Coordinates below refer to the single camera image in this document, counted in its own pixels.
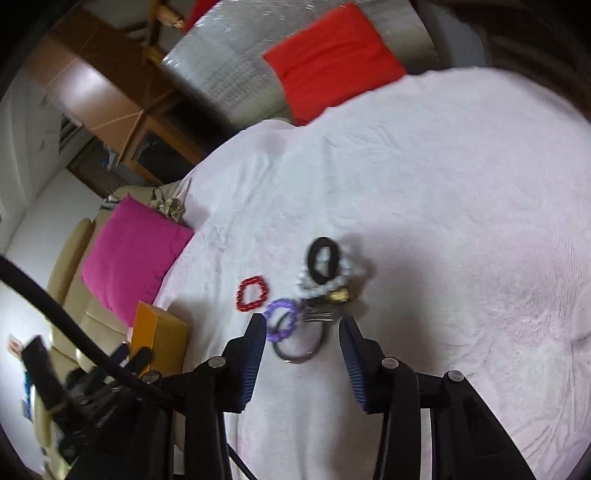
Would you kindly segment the dark metal bangle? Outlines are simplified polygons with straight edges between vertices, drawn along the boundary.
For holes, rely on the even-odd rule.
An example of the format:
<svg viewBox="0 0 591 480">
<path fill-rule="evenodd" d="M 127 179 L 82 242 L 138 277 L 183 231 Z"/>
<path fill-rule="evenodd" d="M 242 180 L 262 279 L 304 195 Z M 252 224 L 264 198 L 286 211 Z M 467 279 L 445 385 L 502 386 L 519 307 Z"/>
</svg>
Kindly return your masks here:
<svg viewBox="0 0 591 480">
<path fill-rule="evenodd" d="M 327 322 L 300 320 L 290 337 L 273 343 L 273 352 L 284 362 L 303 364 L 318 354 L 327 336 Z"/>
</svg>

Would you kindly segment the beige hair claw clip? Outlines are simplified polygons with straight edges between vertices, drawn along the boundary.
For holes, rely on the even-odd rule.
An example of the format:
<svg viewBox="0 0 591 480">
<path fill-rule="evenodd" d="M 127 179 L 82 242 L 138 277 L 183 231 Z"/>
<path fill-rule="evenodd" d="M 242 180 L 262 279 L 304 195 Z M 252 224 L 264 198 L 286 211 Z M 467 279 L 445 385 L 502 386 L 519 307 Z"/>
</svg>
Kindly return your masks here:
<svg viewBox="0 0 591 480">
<path fill-rule="evenodd" d="M 334 291 L 331 291 L 327 295 L 327 299 L 329 300 L 329 302 L 334 304 L 344 304 L 346 302 L 349 302 L 349 300 L 351 299 L 351 294 L 349 294 L 348 288 L 342 287 L 339 289 L 335 289 Z"/>
</svg>

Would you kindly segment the orange cardboard box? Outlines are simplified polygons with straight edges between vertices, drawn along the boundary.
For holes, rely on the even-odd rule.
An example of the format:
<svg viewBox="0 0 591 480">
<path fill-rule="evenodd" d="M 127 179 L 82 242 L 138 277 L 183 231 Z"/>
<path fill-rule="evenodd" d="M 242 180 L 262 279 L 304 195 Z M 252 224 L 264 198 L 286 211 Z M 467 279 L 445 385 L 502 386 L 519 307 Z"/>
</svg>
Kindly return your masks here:
<svg viewBox="0 0 591 480">
<path fill-rule="evenodd" d="M 130 353 L 134 356 L 142 347 L 152 352 L 151 361 L 141 373 L 155 370 L 163 377 L 180 374 L 190 332 L 190 324 L 159 307 L 140 302 L 132 328 Z"/>
</svg>

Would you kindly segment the beige leather sofa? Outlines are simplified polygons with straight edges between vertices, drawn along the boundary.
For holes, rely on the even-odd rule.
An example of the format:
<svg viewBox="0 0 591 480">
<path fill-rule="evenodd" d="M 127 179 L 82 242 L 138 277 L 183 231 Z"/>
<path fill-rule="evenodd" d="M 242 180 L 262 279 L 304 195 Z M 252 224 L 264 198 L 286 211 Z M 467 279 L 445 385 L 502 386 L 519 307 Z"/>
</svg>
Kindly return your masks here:
<svg viewBox="0 0 591 480">
<path fill-rule="evenodd" d="M 107 354 L 120 344 L 131 341 L 132 333 L 87 290 L 81 279 L 81 265 L 110 215 L 110 211 L 101 210 L 95 218 L 85 218 L 76 225 L 61 249 L 47 286 L 49 295 Z M 48 353 L 60 381 L 71 372 L 86 373 L 93 367 L 93 363 L 55 327 L 51 329 Z M 39 396 L 34 397 L 33 425 L 37 441 L 44 450 L 43 477 L 65 478 L 70 466 L 58 452 L 59 429 L 51 421 Z"/>
</svg>

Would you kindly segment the magenta cushion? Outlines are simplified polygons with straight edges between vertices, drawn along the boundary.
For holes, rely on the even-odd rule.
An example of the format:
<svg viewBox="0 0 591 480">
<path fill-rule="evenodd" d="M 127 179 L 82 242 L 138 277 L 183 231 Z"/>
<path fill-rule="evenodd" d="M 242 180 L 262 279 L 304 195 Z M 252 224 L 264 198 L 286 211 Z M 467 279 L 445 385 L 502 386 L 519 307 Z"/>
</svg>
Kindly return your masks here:
<svg viewBox="0 0 591 480">
<path fill-rule="evenodd" d="M 193 231 L 124 197 L 84 260 L 81 278 L 100 304 L 132 327 L 139 303 L 151 304 Z"/>
</svg>

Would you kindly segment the patterned fabric piece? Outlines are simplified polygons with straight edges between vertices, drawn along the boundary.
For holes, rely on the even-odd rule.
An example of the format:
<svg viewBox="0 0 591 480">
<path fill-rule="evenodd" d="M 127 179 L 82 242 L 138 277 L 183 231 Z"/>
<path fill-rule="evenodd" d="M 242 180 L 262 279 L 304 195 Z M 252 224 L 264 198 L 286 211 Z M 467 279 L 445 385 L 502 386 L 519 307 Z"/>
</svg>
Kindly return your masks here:
<svg viewBox="0 0 591 480">
<path fill-rule="evenodd" d="M 176 197 L 166 198 L 160 187 L 152 189 L 148 207 L 176 224 L 182 222 L 185 211 L 184 204 L 180 199 Z"/>
</svg>

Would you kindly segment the silver foil headboard panel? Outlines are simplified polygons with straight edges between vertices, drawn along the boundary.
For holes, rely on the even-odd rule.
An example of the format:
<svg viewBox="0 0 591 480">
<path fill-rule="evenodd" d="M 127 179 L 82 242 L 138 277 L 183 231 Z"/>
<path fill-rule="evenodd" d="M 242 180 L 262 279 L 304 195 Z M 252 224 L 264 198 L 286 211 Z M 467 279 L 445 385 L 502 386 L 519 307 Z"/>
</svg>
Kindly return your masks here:
<svg viewBox="0 0 591 480">
<path fill-rule="evenodd" d="M 220 1 L 174 45 L 161 66 L 183 92 L 204 102 L 232 129 L 290 118 L 283 88 L 263 54 L 338 5 L 335 1 Z M 358 5 L 409 73 L 439 67 L 431 36 L 411 2 Z"/>
</svg>

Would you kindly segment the wooden cabinet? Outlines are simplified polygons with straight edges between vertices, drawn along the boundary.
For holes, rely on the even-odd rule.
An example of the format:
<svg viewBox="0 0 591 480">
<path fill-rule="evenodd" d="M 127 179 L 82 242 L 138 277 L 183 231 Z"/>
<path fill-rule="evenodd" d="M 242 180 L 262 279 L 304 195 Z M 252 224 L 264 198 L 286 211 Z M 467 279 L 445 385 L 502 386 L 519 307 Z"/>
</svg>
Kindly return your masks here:
<svg viewBox="0 0 591 480">
<path fill-rule="evenodd" d="M 183 178 L 205 150 L 169 115 L 183 96 L 124 33 L 80 7 L 35 47 L 26 69 L 71 120 L 149 185 Z"/>
</svg>

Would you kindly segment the wooden chair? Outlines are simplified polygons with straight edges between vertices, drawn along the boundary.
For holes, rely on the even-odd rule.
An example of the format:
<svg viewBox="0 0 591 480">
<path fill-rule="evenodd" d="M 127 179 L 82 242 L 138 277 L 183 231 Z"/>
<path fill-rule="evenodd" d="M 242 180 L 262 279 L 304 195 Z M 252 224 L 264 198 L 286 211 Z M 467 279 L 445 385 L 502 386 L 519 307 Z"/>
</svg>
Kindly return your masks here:
<svg viewBox="0 0 591 480">
<path fill-rule="evenodd" d="M 169 1 L 153 0 L 150 2 L 148 17 L 124 26 L 121 31 L 131 35 L 141 46 L 142 63 L 148 62 L 158 66 L 166 53 L 158 45 L 162 29 L 183 32 L 184 17 L 169 5 Z"/>
</svg>

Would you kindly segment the red cushion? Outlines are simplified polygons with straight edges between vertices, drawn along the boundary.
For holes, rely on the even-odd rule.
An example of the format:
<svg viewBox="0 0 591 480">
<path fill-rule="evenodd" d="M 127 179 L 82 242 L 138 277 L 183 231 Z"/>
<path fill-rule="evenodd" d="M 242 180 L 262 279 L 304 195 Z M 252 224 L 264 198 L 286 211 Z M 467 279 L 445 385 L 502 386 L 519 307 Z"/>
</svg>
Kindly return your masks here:
<svg viewBox="0 0 591 480">
<path fill-rule="evenodd" d="M 335 7 L 274 45 L 263 60 L 280 80 L 297 126 L 407 74 L 369 18 L 353 3 Z"/>
<path fill-rule="evenodd" d="M 184 32 L 188 32 L 197 21 L 204 16 L 211 8 L 218 3 L 218 0 L 197 0 L 195 1 L 188 18 L 184 22 Z"/>
</svg>

